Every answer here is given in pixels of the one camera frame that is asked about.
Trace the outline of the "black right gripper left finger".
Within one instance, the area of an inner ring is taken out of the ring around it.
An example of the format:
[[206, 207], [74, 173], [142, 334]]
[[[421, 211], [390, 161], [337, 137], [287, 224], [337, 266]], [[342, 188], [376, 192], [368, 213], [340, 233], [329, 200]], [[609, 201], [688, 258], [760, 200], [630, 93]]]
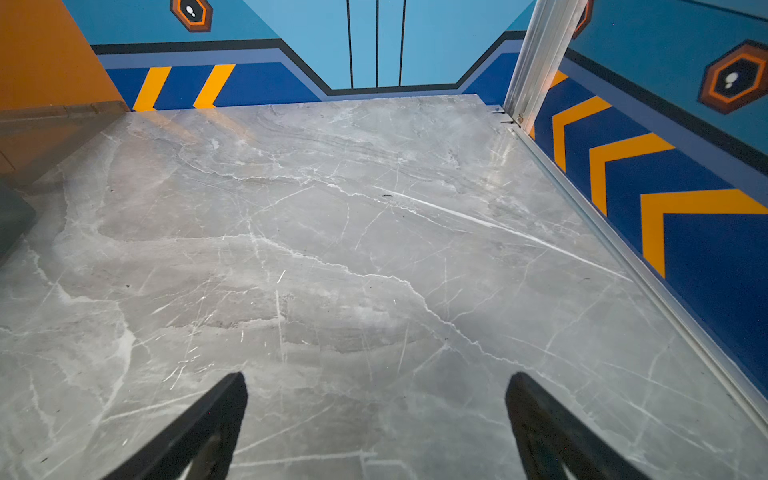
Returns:
[[248, 402], [245, 377], [230, 373], [108, 479], [225, 479]]

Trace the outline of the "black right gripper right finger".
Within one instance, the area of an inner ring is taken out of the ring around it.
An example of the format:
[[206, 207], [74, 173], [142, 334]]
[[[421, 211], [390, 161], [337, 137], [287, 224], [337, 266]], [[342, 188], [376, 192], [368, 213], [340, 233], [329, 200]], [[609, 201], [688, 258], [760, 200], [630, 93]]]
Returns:
[[505, 404], [528, 479], [645, 479], [524, 372], [511, 376]]

